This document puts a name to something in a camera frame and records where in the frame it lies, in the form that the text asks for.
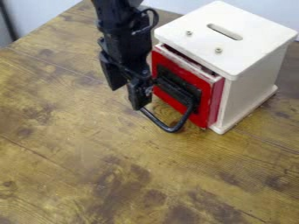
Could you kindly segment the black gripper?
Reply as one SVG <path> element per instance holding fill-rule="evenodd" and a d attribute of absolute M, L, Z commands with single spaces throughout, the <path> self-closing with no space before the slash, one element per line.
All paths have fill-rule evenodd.
<path fill-rule="evenodd" d="M 133 71 L 146 68 L 145 57 L 152 49 L 148 8 L 142 0 L 90 0 L 97 13 L 101 52 L 98 61 L 111 90 L 126 84 L 120 66 Z M 152 102 L 153 84 L 132 79 L 126 84 L 128 100 L 133 110 Z"/>

